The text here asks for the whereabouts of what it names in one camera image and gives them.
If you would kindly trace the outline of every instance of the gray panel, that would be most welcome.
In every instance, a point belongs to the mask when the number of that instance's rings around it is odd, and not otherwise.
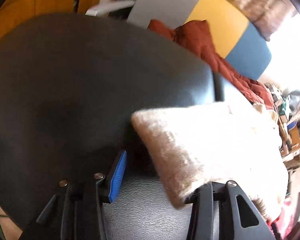
[[[137,0],[128,22],[147,28],[151,19],[175,29],[183,25],[198,0]]]

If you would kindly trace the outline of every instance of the beige furry cushion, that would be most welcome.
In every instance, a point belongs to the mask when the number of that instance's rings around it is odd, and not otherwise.
[[[288,173],[269,114],[219,102],[141,110],[131,120],[176,208],[201,185],[233,179],[272,221],[281,213]]]

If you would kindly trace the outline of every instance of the black leather seat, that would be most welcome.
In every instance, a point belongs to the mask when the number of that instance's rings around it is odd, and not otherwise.
[[[191,207],[168,202],[130,116],[214,101],[210,67],[151,31],[77,14],[31,19],[0,40],[0,206],[25,229],[60,180],[106,172],[125,149],[121,192],[104,205],[111,239],[185,239]]]

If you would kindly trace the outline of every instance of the blue plastic part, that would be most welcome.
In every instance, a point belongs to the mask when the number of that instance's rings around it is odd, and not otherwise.
[[[112,203],[119,194],[120,185],[127,166],[127,152],[123,151],[110,182],[109,200]]]

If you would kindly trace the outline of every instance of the red blanket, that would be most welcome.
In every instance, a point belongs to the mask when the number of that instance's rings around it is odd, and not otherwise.
[[[229,80],[249,101],[264,104],[267,109],[274,109],[272,95],[264,84],[240,75],[224,58],[219,56],[211,39],[208,22],[190,21],[172,30],[162,22],[152,20],[148,29],[178,43],[200,57],[210,65],[213,71],[220,72]]]

